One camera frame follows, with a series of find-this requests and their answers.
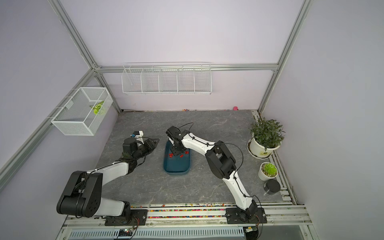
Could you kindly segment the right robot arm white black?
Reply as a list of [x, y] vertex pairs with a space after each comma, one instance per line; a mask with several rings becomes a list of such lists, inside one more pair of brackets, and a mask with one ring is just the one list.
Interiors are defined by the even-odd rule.
[[211, 172], [229, 188], [241, 215], [248, 220], [256, 216], [259, 207], [241, 182], [235, 157], [226, 143], [210, 142], [174, 126], [168, 128], [166, 134], [172, 144], [171, 152], [175, 156], [181, 155], [185, 150], [193, 150], [205, 156]]

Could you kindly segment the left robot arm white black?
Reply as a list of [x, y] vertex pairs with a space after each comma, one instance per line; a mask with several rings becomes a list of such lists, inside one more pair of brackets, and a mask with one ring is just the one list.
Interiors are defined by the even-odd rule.
[[75, 171], [71, 174], [57, 203], [57, 213], [76, 218], [122, 217], [132, 219], [129, 202], [102, 197], [102, 188], [107, 183], [131, 174], [157, 147], [159, 139], [130, 137], [124, 140], [120, 159], [104, 167], [90, 171]]

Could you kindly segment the teal plastic storage box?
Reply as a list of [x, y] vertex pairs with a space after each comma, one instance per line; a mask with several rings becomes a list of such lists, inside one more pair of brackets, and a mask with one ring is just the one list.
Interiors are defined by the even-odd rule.
[[163, 161], [164, 171], [169, 175], [187, 174], [191, 166], [190, 149], [186, 149], [176, 156], [172, 153], [171, 146], [171, 142], [167, 141]]

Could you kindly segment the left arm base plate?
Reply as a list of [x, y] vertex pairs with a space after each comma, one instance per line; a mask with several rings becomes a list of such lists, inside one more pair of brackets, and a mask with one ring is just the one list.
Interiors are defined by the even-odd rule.
[[131, 209], [127, 216], [106, 217], [105, 226], [144, 226], [147, 221], [147, 209]]

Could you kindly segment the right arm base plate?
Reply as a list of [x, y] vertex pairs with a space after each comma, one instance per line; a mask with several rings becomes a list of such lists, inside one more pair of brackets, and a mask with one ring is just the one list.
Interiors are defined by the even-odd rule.
[[228, 224], [266, 224], [267, 218], [263, 208], [257, 208], [253, 214], [247, 214], [239, 208], [227, 208], [225, 217]]

